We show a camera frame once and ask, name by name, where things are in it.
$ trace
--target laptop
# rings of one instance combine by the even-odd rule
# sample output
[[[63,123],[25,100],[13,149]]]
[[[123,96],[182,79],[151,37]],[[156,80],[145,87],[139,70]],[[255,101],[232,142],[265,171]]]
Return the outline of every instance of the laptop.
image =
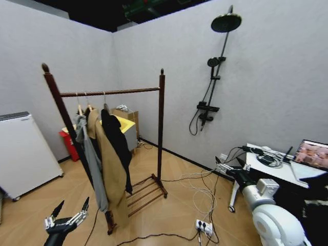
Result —
[[[291,161],[295,178],[315,177],[328,171],[328,145],[320,142],[303,140]]]

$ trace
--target yellow cloth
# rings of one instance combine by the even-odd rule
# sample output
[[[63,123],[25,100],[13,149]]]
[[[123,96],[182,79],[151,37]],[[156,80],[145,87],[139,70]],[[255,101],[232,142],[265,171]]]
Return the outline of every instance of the yellow cloth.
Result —
[[[120,226],[128,223],[128,206],[125,196],[127,175],[98,120],[99,112],[93,109],[88,118],[88,135],[97,139],[102,160],[102,178],[114,221]]]

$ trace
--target laptop screen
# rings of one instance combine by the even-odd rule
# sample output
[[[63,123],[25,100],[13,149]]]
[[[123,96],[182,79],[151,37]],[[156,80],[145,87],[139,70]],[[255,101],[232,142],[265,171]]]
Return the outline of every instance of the laptop screen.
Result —
[[[314,168],[328,170],[328,145],[303,140],[294,156],[294,161]]]

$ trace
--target cardboard box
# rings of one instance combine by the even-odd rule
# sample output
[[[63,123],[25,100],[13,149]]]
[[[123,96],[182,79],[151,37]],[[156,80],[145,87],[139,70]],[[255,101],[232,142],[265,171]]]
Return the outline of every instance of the cardboard box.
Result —
[[[135,122],[137,127],[137,139],[139,139],[139,111],[122,111],[119,109],[110,109],[110,113]]]

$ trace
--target clothes rack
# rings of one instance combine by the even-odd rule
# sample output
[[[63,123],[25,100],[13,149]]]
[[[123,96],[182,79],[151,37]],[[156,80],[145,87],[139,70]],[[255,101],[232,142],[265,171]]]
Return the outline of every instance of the clothes rack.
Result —
[[[152,191],[146,193],[142,197],[136,199],[135,201],[128,204],[128,206],[131,206],[137,201],[140,201],[141,199],[145,198],[146,196],[150,195],[152,192],[161,189],[161,193],[154,198],[148,200],[145,204],[141,205],[139,208],[135,209],[129,214],[129,217],[153,202],[154,200],[158,199],[161,196],[164,196],[164,198],[167,198],[168,192],[164,188],[162,182],[161,182],[161,166],[162,166],[162,141],[163,141],[163,116],[164,116],[164,92],[165,92],[165,75],[164,70],[161,69],[160,76],[159,76],[159,87],[155,88],[144,88],[144,89],[132,89],[132,90],[118,90],[118,91],[93,91],[93,92],[64,92],[60,93],[57,84],[55,82],[55,79],[53,75],[50,73],[49,67],[46,64],[42,64],[42,69],[44,71],[44,77],[46,79],[46,82],[48,84],[48,87],[50,89],[50,92],[56,102],[56,105],[58,107],[58,110],[60,112],[60,115],[65,123],[65,126],[71,136],[72,142],[76,148],[76,151],[80,157],[81,163],[84,167],[84,170],[89,178],[89,181],[91,185],[92,177],[89,170],[88,162],[86,160],[86,157],[84,155],[82,146],[76,142],[76,133],[72,124],[72,121],[70,119],[70,116],[67,112],[67,109],[65,107],[63,97],[78,97],[78,96],[100,96],[100,95],[113,95],[113,94],[127,94],[127,93],[139,93],[139,92],[150,92],[150,91],[159,91],[159,102],[158,102],[158,157],[157,157],[157,176],[155,174],[151,174],[151,176],[147,177],[144,180],[141,180],[140,182],[136,183],[134,186],[139,185],[141,183],[144,183],[148,179],[153,179],[153,182],[151,184],[148,184],[147,186],[142,187],[138,191],[134,192],[132,195],[129,195],[127,198],[135,195],[136,193],[142,191],[143,189],[147,188],[148,186],[152,184],[156,184],[157,188],[152,189]],[[113,232],[114,227],[116,224],[113,221],[113,215],[111,211],[105,212],[105,218],[108,225],[108,231],[107,234],[110,235]]]

